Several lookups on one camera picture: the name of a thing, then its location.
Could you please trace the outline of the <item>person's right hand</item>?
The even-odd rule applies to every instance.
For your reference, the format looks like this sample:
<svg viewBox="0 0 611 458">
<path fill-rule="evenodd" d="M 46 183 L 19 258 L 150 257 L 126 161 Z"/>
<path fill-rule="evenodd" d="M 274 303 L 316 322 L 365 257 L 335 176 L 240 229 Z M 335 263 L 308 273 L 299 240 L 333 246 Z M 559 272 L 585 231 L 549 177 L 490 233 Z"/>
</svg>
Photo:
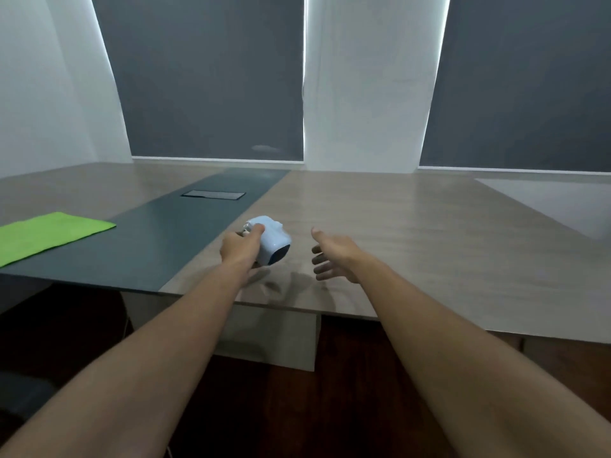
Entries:
<svg viewBox="0 0 611 458">
<path fill-rule="evenodd" d="M 360 284 L 359 272 L 370 261 L 370 255 L 347 236 L 328 235 L 332 236 L 332 243 L 312 247 L 315 279 L 327 281 L 342 277 Z"/>
</svg>

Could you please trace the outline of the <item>person's left hand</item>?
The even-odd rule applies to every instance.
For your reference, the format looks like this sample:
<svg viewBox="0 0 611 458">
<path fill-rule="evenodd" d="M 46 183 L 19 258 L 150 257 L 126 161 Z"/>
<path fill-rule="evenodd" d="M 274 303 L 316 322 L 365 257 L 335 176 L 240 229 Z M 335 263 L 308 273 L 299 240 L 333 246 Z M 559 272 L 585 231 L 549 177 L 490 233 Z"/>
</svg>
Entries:
<svg viewBox="0 0 611 458">
<path fill-rule="evenodd" d="M 225 232 L 220 248 L 221 262 L 237 265 L 246 270 L 259 268 L 257 256 L 261 246 L 260 238 L 244 238 L 240 232 Z"/>
</svg>

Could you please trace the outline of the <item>light blue instant camera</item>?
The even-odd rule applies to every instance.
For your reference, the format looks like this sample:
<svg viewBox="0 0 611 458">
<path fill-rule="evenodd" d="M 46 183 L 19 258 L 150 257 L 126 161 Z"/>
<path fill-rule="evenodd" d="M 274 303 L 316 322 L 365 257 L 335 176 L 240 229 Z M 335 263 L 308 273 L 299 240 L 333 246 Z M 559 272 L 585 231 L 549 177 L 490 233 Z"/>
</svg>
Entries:
<svg viewBox="0 0 611 458">
<path fill-rule="evenodd" d="M 291 236 L 286 232 L 283 224 L 267 215 L 248 220 L 237 232 L 238 235 L 242 237 L 249 235 L 253 226 L 257 224 L 264 226 L 264 232 L 252 269 L 268 267 L 279 262 L 286 256 L 292 244 Z"/>
</svg>

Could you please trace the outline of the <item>person's left forearm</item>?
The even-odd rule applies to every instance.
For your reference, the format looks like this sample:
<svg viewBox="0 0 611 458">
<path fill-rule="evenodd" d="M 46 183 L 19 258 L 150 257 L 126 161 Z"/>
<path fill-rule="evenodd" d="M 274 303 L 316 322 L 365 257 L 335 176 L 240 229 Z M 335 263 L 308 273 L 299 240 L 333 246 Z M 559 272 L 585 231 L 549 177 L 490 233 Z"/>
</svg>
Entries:
<svg viewBox="0 0 611 458">
<path fill-rule="evenodd" d="M 222 261 L 69 381 L 0 458 L 163 458 L 252 265 Z"/>
</svg>

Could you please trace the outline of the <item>person's right forearm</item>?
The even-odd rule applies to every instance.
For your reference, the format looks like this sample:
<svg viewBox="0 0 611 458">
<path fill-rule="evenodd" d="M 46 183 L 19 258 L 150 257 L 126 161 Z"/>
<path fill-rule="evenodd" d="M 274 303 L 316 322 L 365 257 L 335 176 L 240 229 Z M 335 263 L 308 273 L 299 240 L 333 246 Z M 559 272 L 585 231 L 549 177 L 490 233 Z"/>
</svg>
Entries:
<svg viewBox="0 0 611 458">
<path fill-rule="evenodd" d="M 611 423 L 523 354 L 369 254 L 342 266 L 462 458 L 611 458 Z"/>
</svg>

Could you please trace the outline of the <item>grey roller blind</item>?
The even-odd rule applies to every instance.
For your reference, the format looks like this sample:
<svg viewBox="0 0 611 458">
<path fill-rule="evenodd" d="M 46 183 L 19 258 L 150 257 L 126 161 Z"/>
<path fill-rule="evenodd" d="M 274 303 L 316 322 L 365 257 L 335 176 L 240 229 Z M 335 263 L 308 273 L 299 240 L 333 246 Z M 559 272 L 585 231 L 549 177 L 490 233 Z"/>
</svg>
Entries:
<svg viewBox="0 0 611 458">
<path fill-rule="evenodd" d="M 304 160 L 306 0 L 92 0 L 131 154 Z"/>
<path fill-rule="evenodd" d="M 611 173 L 611 0 L 450 0 L 419 166 Z"/>
</svg>

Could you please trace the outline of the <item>green cloth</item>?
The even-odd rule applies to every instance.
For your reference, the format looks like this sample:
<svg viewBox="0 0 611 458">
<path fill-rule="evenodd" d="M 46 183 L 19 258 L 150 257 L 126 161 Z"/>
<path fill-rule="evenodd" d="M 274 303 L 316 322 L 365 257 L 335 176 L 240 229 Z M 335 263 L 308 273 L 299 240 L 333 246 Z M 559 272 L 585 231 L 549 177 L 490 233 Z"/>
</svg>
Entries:
<svg viewBox="0 0 611 458">
<path fill-rule="evenodd" d="M 0 226 L 0 268 L 115 227 L 112 222 L 63 212 Z"/>
</svg>

